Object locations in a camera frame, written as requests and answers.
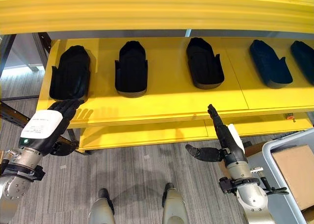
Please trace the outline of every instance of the paper label on robot hand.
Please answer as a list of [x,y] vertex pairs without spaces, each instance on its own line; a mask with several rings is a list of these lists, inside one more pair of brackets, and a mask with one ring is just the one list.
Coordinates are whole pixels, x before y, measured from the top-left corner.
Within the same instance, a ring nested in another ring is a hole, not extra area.
[[58,111],[37,111],[23,128],[21,137],[30,139],[48,138],[55,131],[62,118],[62,114]]

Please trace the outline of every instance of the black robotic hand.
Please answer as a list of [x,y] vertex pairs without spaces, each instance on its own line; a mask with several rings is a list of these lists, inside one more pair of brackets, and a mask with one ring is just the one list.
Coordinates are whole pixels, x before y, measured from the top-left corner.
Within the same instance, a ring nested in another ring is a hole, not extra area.
[[68,149],[61,150],[65,144],[58,138],[65,132],[82,103],[83,100],[64,100],[53,103],[47,110],[37,111],[22,130],[19,147],[36,149],[43,156],[49,153],[59,156],[71,153],[73,147],[67,146]]

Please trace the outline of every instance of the cardboard box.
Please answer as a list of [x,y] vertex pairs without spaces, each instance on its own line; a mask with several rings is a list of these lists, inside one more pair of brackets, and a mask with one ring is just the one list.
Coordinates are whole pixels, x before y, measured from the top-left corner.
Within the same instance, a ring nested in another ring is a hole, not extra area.
[[314,205],[314,154],[308,145],[272,154],[300,210]]
[[314,206],[302,211],[307,224],[314,224]]

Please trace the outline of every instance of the yellow shelf beam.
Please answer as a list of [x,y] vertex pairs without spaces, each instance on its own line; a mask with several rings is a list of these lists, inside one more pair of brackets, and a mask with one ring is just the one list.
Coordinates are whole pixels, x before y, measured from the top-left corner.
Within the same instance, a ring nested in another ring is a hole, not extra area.
[[[305,113],[295,113],[295,122],[286,120],[283,114],[278,114],[225,118],[224,123],[233,123],[240,136],[298,131],[312,126]],[[210,119],[93,127],[82,129],[78,151],[216,138]]]
[[[212,103],[223,117],[239,117],[314,109],[314,87],[302,75],[289,52],[293,40],[274,41],[279,56],[287,57],[293,83],[282,89],[270,89],[260,81],[248,48],[253,38],[205,37],[214,52],[220,53],[225,81],[211,90],[192,84],[185,49],[189,38],[136,38],[144,46],[148,59],[148,89],[144,96],[130,99],[120,96],[114,87],[114,60],[130,38],[68,39],[54,41],[40,92],[37,109],[47,109],[52,68],[70,46],[83,45],[91,57],[88,100],[80,106],[69,128],[86,128],[155,122],[207,119]],[[306,41],[314,46],[314,41]]]
[[314,0],[0,0],[0,34],[110,29],[314,32]]

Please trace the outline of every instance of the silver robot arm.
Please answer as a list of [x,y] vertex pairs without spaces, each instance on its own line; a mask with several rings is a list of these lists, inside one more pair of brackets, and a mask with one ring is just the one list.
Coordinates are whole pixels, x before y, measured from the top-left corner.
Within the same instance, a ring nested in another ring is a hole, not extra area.
[[77,141],[59,140],[82,100],[65,100],[48,110],[37,111],[23,128],[18,149],[9,150],[0,161],[0,224],[8,224],[21,198],[33,181],[41,181],[45,173],[38,165],[48,155],[66,156],[77,147]]
[[[209,105],[208,113],[213,120],[221,149],[217,148],[194,148],[187,144],[187,151],[196,159],[205,162],[220,162],[224,160],[231,179],[220,178],[219,185],[224,193],[233,193],[244,209],[246,220],[249,224],[275,224],[269,213],[267,195],[286,195],[286,188],[275,189],[270,187],[262,173],[262,168],[250,169],[244,147],[233,126],[223,124],[216,109]],[[265,185],[262,189],[260,180],[252,173],[258,173]]]
[[27,147],[9,150],[5,154],[3,161],[8,161],[8,164],[0,177],[0,224],[11,221],[30,184],[44,176],[42,167],[37,165],[42,157],[39,151]]

